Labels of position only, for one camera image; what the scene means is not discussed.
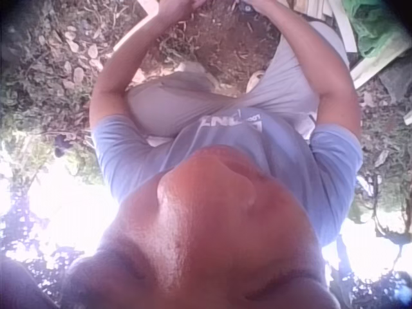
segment wooden plank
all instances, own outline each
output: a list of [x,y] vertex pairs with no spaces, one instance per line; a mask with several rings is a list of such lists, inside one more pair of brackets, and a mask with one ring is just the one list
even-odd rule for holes
[[295,0],[294,10],[296,12],[306,14],[308,11],[308,1],[307,0]]
[[156,15],[159,12],[159,2],[156,0],[137,0],[147,15]]
[[306,11],[307,16],[317,18],[318,4],[318,0],[308,0],[308,10]]
[[325,20],[323,15],[323,4],[325,0],[317,0],[317,18],[321,20]]
[[379,55],[364,58],[351,70],[350,75],[352,76],[355,88],[360,88],[411,46],[412,42],[407,33],[402,31],[395,32],[392,37],[388,39],[385,47],[381,49]]
[[332,8],[333,15],[335,16],[337,26],[341,32],[343,44],[345,45],[345,50],[347,53],[356,53],[358,51],[355,36],[353,35],[353,30],[349,22],[348,16],[346,15],[345,9],[343,8],[341,0],[328,0],[330,7]]
[[115,45],[114,51],[117,51],[123,43],[126,42],[137,30],[141,29],[148,21],[150,21],[159,12],[159,2],[156,0],[138,0],[139,4],[146,11],[147,16],[143,18],[136,26],[134,26],[129,32],[126,33],[123,38]]
[[328,17],[333,17],[332,8],[330,7],[328,0],[323,1],[323,15],[326,15]]

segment t-shirt sleeve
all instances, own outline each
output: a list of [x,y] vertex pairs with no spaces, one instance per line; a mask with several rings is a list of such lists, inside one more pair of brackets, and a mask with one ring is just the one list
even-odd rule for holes
[[362,148],[357,137],[335,124],[315,128],[310,147],[319,169],[322,190],[329,203],[323,209],[323,243],[333,241],[348,215],[355,192],[356,175],[362,166]]
[[152,147],[133,121],[124,115],[101,120],[92,138],[103,178],[112,197],[122,203],[138,187],[143,164]]

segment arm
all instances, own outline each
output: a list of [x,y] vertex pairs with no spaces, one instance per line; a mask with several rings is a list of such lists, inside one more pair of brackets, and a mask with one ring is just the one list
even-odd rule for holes
[[125,90],[150,45],[170,26],[190,15],[205,0],[161,0],[159,13],[134,33],[112,56],[98,76],[90,102],[90,126],[110,115],[128,116]]
[[276,0],[248,0],[285,36],[312,89],[319,94],[317,124],[339,124],[357,137],[361,110],[345,63],[303,18]]

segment forearm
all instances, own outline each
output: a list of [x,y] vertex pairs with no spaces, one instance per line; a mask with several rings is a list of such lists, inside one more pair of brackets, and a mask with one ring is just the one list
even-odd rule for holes
[[141,65],[150,45],[169,24],[154,17],[134,33],[110,58],[98,76],[93,93],[123,94]]
[[356,97],[339,54],[302,17],[276,0],[266,1],[263,13],[285,36],[315,92],[321,97]]

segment gray pants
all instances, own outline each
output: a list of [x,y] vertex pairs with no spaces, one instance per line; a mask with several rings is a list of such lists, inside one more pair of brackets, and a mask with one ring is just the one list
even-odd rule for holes
[[[310,24],[348,65],[339,36],[323,23]],[[281,115],[304,138],[313,131],[319,96],[311,89],[283,36],[265,75],[250,93],[232,98],[211,91],[212,84],[206,74],[176,72],[132,88],[127,101],[136,123],[149,136],[171,138],[202,116],[244,107]]]

